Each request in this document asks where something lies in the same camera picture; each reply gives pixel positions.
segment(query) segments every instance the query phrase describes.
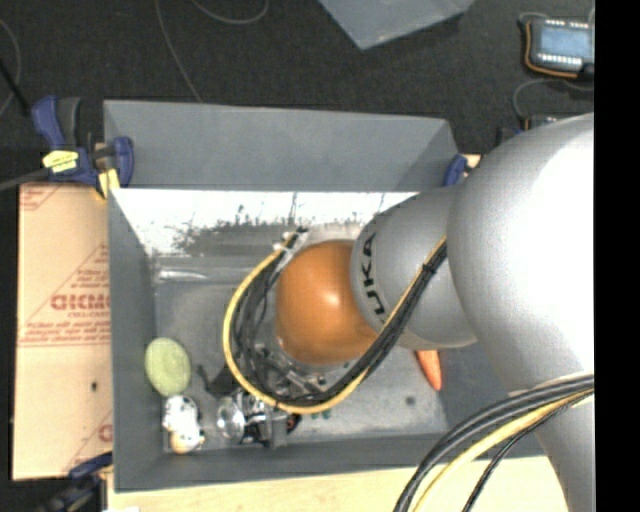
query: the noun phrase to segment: cardboard sheet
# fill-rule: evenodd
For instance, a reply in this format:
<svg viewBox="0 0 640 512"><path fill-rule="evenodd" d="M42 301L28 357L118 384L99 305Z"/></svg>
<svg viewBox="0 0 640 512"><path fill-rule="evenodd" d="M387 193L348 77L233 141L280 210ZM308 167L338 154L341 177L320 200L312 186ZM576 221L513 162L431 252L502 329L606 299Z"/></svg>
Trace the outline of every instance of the cardboard sheet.
<svg viewBox="0 0 640 512"><path fill-rule="evenodd" d="M20 189L13 478L64 476L112 446L106 202Z"/></svg>

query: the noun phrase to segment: green ball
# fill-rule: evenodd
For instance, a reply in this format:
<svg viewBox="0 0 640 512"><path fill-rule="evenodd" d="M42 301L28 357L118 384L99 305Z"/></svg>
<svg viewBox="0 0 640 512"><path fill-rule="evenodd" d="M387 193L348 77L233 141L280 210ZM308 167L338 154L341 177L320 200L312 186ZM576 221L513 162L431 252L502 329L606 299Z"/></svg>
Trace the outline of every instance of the green ball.
<svg viewBox="0 0 640 512"><path fill-rule="evenodd" d="M189 386L191 363L180 343L156 338L144 354L144 369L151 385L162 396L180 395Z"/></svg>

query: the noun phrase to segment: wire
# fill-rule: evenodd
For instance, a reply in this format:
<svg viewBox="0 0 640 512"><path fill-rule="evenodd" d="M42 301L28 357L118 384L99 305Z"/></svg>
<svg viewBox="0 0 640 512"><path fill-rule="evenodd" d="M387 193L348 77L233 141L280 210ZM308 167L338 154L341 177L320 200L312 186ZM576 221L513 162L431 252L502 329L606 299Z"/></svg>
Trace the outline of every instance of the wire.
<svg viewBox="0 0 640 512"><path fill-rule="evenodd" d="M527 435L531 434L537 428L541 427L544 423L549 421L551 418L553 418L553 417L559 415L560 413L564 412L568 407L570 407L575 402L578 402L580 400L583 400L582 396L579 397L579 398L576 398L575 401L571 401L568 404L565 404L564 406L559 407L558 409L548 413L546 416L544 416L538 422L534 423L530 427L522 430L521 432L519 432L515 436L511 437L511 439L509 439L509 441L507 443L505 443L505 445L500 449L500 451L493 456L493 458L491 459L491 462L487 465L487 467L485 467L484 471L482 472L482 475L478 479L478 482L476 483L476 486L474 487L473 491L471 492L471 495L469 496L469 499L465 503L464 508L462 509L461 512L470 512L471 511L471 508L473 507L473 505L477 501L478 497L480 496L480 493L482 492L482 490L484 489L485 485L489 481L489 477L492 475L494 470L498 467L498 464L500 464L502 459L504 459L507 456L507 454L511 451L511 449L518 442L520 442L522 439L524 439Z"/></svg>
<svg viewBox="0 0 640 512"><path fill-rule="evenodd" d="M4 29L4 31L9 36L9 39L11 40L11 44L13 44L13 49L16 55L16 72L14 74L15 78L13 79L13 82L17 86L20 84L20 75L22 74L22 53L20 52L20 45L18 44L16 36L9 28L9 25L7 25L7 23L2 19L0 19L0 27ZM9 92L9 95L0 106L0 117L2 117L7 108L9 108L9 104L13 100L14 96L15 94L13 91Z"/></svg>
<svg viewBox="0 0 640 512"><path fill-rule="evenodd" d="M215 14L209 11L196 0L190 0L190 1L195 7L197 7L201 12L203 12L209 18L212 18L221 23L227 23L229 25L249 25L251 23L255 23L256 21L263 18L267 14L267 11L269 10L269 0L265 0L264 7L262 8L262 10L252 18L242 18L242 19L226 18L224 16L220 16L218 14ZM164 38L164 42L166 43L167 48L169 48L169 52L171 53L171 57L173 57L173 61L175 62L176 66L178 66L178 70L180 71L182 78L184 79L187 86L189 87L189 90L191 91L191 94L193 95L193 97L198 101L198 103L204 103L204 101L202 100L202 96L200 96L200 93L198 92L196 87L193 85L193 82L191 81L191 78L189 78L189 74L187 73L187 70L184 68L182 61L178 56L178 52L176 51L175 47L173 46L173 43L171 42L171 38L169 37L169 33L167 32L167 28L165 27L165 24L164 24L164 17L162 16L162 9L160 8L160 0L154 0L153 3L155 6L156 17L158 18L158 25L160 26L160 31L162 32L162 37Z"/></svg>
<svg viewBox="0 0 640 512"><path fill-rule="evenodd" d="M205 9L202 4L200 4L196 0L190 1L195 7L200 9L200 11L202 11L209 18L220 21L222 23L227 23L229 25L250 25L251 23L255 23L256 21L264 18L264 16L267 14L267 11L269 10L269 0L264 0L264 5L260 12L258 12L258 14L251 18L227 18L225 16L220 16L219 14L213 13L208 9Z"/></svg>
<svg viewBox="0 0 640 512"><path fill-rule="evenodd" d="M520 93L525 90L528 89L529 87L533 86L533 85L539 85L539 84L550 84L550 83L557 83L560 82L562 84L564 84L566 87L569 87L570 89L575 89L578 91L583 91L583 92L591 92L594 90L594 87L580 87L578 85L574 85L571 84L569 82L567 82L566 80L563 80L561 78L536 78L533 80L529 80L528 82L525 82L523 84L520 84L516 90L513 92L513 96L511 97L511 105L513 106L513 110L515 111L516 115L520 118L520 119L526 119L527 116L524 114L524 112L522 112L522 110L520 109L519 105L518 105L518 96L520 95Z"/></svg>
<svg viewBox="0 0 640 512"><path fill-rule="evenodd" d="M534 411L531 411L521 417L510 421L506 425L503 425L480 441L473 444L470 448L456 457L451 463L445 466L445 468L429 483L427 488L420 496L420 499L416 503L416 506L413 509L414 512L426 511L428 502L435 493L436 489L440 487L448 478L450 478L451 475L453 475L453 473L455 473L461 466L473 461L484 452L494 447L498 443L501 443L505 439L508 439L509 437L518 434L523 430L527 430L530 427L533 427L533 425L540 426L547 419L549 419L549 417L551 417L554 412L568 405L570 402L575 401L576 399L584 399L592 392L593 391L575 393L574 395L571 395L569 397L539 407Z"/></svg>
<svg viewBox="0 0 640 512"><path fill-rule="evenodd" d="M292 245L293 241L295 241L294 237L296 236L296 234L292 235L292 237L285 242L282 248L267 256L267 258L265 258L249 273L249 275L236 289L229 301L229 305L225 313L222 344L227 366L240 385L247 392L253 394L268 405L278 407L289 413L313 414L330 409L347 398L356 389L360 382L370 375L386 357L402 333L402 329L404 328L404 325L406 325L408 317L417 304L422 291L428 284L440 263L442 263L446 257L446 238L443 237L427 256L422 268L413 278L412 282L396 303L371 347L369 347L367 352L365 352L365 354L345 375L338 380L338 382L333 384L327 390L313 392L301 397L290 398L283 397L282 395L274 397L273 395L276 393L273 391L267 392L264 386L261 386L259 382L250 382L242 373L233 357L233 351L231 348L232 337L234 332L238 332L237 329L234 329L234 323L242 304L246 301L252 308L255 308L258 304L255 300L255 295L251 293L252 288L255 288L256 286L255 283L259 279L265 279L263 272L269 273L274 271L279 261L284 256L284 251ZM266 280L270 284L275 282L275 279L273 279L272 276L267 277ZM241 312L245 321L248 318L246 308L247 306L245 305ZM248 347L245 344L245 340L237 339L236 343L240 345L241 350L244 352L245 359L250 359L250 357L248 357L250 354L248 353ZM251 369L251 363L249 360L247 360L247 364Z"/></svg>
<svg viewBox="0 0 640 512"><path fill-rule="evenodd" d="M514 417L526 414L570 394L586 391L594 386L593 375L573 377L555 384L537 387L497 402L467 418L443 436L422 460L414 475L398 498L395 512L406 512L413 495L427 474L447 455L470 439Z"/></svg>
<svg viewBox="0 0 640 512"><path fill-rule="evenodd" d="M23 183L44 179L47 177L48 173L48 169L38 169L37 171L29 172L23 176L2 181L0 182L0 192L17 187Z"/></svg>
<svg viewBox="0 0 640 512"><path fill-rule="evenodd" d="M196 90L194 85L191 83L191 79L189 78L187 71L184 69L182 62L180 61L180 57L178 57L178 53L173 47L173 43L171 43L171 39L169 38L167 29L164 26L162 10L160 9L160 0L154 0L154 5L156 9L156 16L158 18L158 25L160 25L160 31L162 32L162 36L164 37L164 42L167 44L167 48L169 48L169 51L171 52L173 61L176 63L176 66L178 66L178 69L180 70L180 74L182 74L182 78L184 78L184 81L187 83L187 86L191 90L191 94L193 94L194 98L198 100L199 103L203 103L202 97L200 96L200 94L198 94L198 91Z"/></svg>

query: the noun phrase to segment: orange object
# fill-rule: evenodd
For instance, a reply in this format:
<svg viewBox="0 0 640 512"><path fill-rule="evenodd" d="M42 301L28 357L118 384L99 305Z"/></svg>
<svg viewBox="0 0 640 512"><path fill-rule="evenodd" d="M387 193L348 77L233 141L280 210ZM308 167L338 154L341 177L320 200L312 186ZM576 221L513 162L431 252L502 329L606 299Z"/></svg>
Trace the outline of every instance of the orange object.
<svg viewBox="0 0 640 512"><path fill-rule="evenodd" d="M276 288L276 336L291 357L310 365L361 356L376 332L360 313L349 279L353 242L330 240L303 249Z"/></svg>
<svg viewBox="0 0 640 512"><path fill-rule="evenodd" d="M416 350L416 356L429 384L436 391L442 389L442 368L437 350Z"/></svg>

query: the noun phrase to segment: blue clamp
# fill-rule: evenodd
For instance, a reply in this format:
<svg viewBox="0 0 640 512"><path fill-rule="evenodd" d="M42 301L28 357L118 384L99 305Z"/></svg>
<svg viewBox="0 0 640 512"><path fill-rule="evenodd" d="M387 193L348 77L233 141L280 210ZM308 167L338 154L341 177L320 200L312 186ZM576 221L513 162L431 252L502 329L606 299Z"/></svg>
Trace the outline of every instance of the blue clamp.
<svg viewBox="0 0 640 512"><path fill-rule="evenodd" d="M98 455L83 462L69 472L72 485L56 494L46 503L35 508L35 512L75 512L96 493L102 479L96 473L113 464L111 452Z"/></svg>
<svg viewBox="0 0 640 512"><path fill-rule="evenodd" d="M463 178L464 170L467 168L468 163L468 160L462 155L454 156L444 173L442 186L448 187L449 185L459 183Z"/></svg>
<svg viewBox="0 0 640 512"><path fill-rule="evenodd" d="M46 96L31 108L31 118L39 135L44 137L49 145L51 156L55 159L55 152L63 155L69 152L72 158L58 165L47 165L48 178L56 182L86 183L101 191L100 174L102 171L94 166L95 160L101 157L114 156L116 172L121 186L127 186L131 181L134 168L133 142L129 137L116 137L104 150L89 153L77 144L75 128L76 115L80 105L80 98L63 98Z"/></svg>

